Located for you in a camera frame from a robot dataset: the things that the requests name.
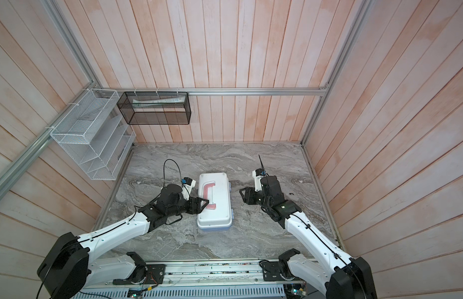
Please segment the pink tool box handle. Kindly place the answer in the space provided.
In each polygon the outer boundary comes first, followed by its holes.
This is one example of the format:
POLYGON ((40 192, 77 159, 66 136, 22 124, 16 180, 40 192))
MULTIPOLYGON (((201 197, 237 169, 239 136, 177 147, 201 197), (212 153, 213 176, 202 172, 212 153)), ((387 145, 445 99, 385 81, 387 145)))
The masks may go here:
POLYGON ((208 200, 208 203, 205 206, 205 209, 215 210, 216 204, 213 201, 213 188, 215 187, 215 182, 211 181, 203 186, 203 198, 208 200))

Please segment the blue tool box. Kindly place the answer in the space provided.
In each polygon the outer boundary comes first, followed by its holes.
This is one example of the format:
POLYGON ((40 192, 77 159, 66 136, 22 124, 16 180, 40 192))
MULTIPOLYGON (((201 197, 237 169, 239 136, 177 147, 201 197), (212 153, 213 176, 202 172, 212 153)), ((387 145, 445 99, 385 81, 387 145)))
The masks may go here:
POLYGON ((231 213, 231 215, 226 218, 226 222, 224 224, 201 225, 201 222, 198 222, 197 224, 198 227, 205 232, 228 230, 233 223, 233 218, 233 213, 231 213))

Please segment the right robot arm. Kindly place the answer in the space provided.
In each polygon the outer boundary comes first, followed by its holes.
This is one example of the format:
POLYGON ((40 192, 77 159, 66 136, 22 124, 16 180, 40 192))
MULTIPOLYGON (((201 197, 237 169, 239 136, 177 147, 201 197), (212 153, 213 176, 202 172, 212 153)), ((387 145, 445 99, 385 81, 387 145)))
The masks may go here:
POLYGON ((296 237, 311 253, 314 261, 296 249, 279 258, 284 279, 297 277, 328 299, 375 299, 377 291, 369 263, 353 258, 328 239, 311 223, 302 209, 287 200, 276 176, 264 169, 253 171, 255 185, 240 189, 244 203, 259 205, 273 221, 296 237))

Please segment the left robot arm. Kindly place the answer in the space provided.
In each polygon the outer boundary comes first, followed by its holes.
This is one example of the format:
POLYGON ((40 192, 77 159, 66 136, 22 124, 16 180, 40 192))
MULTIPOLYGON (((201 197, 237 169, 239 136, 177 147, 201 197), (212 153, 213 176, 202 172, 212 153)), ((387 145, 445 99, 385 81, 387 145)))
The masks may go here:
POLYGON ((147 264, 135 252, 118 260, 95 261, 135 237, 148 234, 169 218, 184 214, 200 214, 208 206, 207 199, 192 197, 192 185, 169 184, 149 203, 135 209, 125 219, 96 230, 75 236, 69 232, 60 236, 37 270, 45 289, 53 299, 70 299, 87 285, 108 280, 142 285, 149 279, 147 264))

